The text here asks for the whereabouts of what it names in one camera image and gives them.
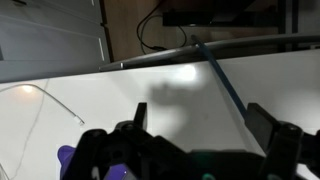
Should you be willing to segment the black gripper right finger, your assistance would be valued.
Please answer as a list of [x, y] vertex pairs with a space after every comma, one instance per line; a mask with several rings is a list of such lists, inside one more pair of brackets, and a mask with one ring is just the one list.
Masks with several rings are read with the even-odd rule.
[[249, 103], [245, 125], [264, 153], [267, 153], [280, 123], [257, 103]]

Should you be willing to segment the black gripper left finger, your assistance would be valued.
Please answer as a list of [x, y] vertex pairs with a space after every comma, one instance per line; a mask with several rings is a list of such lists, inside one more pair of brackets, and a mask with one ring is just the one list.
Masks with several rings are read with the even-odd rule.
[[134, 124], [143, 130], [147, 129], [147, 103], [140, 102], [137, 106], [136, 113], [134, 116]]

